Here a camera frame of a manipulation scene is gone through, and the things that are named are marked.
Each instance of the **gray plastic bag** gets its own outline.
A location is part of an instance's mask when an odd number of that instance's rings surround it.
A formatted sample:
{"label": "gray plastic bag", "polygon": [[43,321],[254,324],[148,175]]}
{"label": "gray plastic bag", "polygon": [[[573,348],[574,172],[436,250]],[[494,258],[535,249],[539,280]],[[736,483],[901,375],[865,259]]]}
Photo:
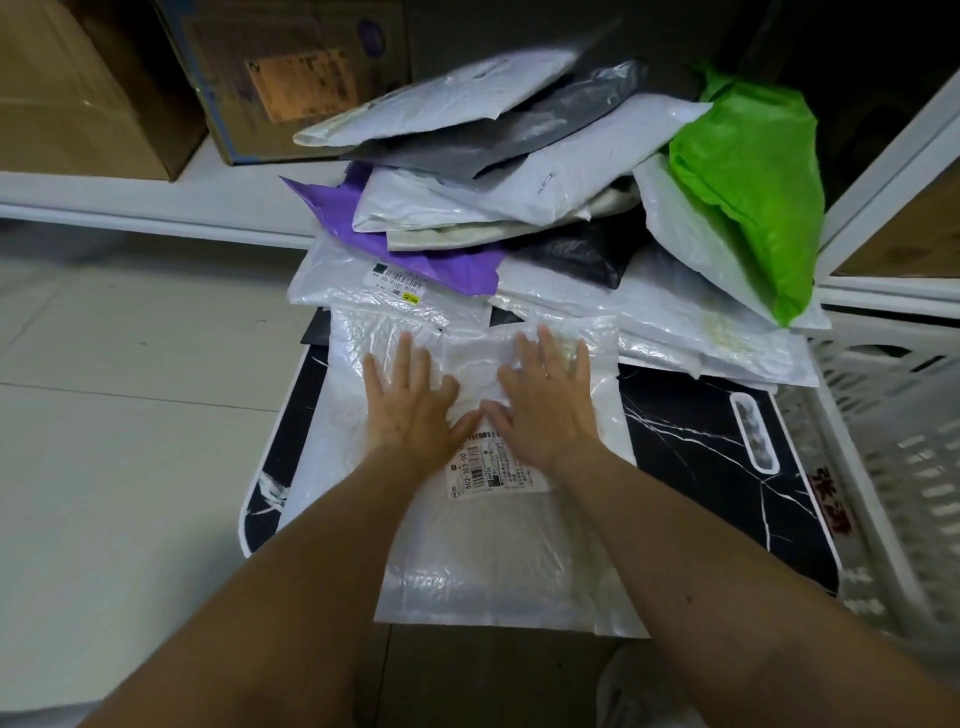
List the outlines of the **gray plastic bag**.
{"label": "gray plastic bag", "polygon": [[639,88],[646,73],[639,61],[624,61],[564,76],[496,119],[367,141],[345,157],[471,182],[493,165],[536,152],[610,113]]}

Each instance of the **right hand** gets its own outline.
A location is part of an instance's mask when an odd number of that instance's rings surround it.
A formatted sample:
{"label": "right hand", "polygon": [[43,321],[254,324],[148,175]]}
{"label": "right hand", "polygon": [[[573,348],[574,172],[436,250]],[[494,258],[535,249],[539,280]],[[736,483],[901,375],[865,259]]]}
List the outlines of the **right hand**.
{"label": "right hand", "polygon": [[500,367],[497,378],[510,398],[510,409],[483,400],[480,408],[507,447],[522,461],[550,475],[558,457],[578,441],[599,440],[590,401],[587,344],[577,345],[577,359],[567,367],[546,326],[538,328],[540,345],[516,336],[520,367]]}

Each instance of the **white plastic basket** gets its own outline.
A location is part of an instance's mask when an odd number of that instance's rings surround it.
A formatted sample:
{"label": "white plastic basket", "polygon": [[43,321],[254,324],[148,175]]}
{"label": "white plastic basket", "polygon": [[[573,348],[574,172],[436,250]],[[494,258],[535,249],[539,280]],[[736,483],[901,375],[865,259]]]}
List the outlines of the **white plastic basket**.
{"label": "white plastic basket", "polygon": [[841,598],[960,655],[960,328],[830,318],[809,339],[826,386],[778,403],[804,468],[828,473],[862,531],[866,549],[837,535]]}

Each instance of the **left hand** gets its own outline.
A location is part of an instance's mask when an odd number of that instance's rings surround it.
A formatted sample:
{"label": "left hand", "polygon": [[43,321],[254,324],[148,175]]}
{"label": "left hand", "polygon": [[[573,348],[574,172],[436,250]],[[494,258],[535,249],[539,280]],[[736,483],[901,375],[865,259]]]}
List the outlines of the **left hand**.
{"label": "left hand", "polygon": [[439,389],[430,388],[430,352],[411,354],[413,336],[400,334],[394,375],[384,388],[376,360],[367,354],[363,379],[367,387],[367,452],[390,449],[413,460],[420,479],[435,473],[473,434],[483,414],[472,410],[450,425],[446,413],[457,399],[460,383],[446,375]]}

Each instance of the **cardboard box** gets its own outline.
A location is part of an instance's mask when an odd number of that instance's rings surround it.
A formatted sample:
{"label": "cardboard box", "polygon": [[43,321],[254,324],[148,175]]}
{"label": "cardboard box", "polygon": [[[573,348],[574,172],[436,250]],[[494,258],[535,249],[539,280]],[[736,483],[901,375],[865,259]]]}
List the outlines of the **cardboard box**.
{"label": "cardboard box", "polygon": [[173,180],[205,133],[149,5],[0,0],[0,169]]}
{"label": "cardboard box", "polygon": [[407,83],[397,0],[155,0],[228,164],[333,156],[301,129]]}
{"label": "cardboard box", "polygon": [[960,278],[960,159],[847,258],[836,275]]}

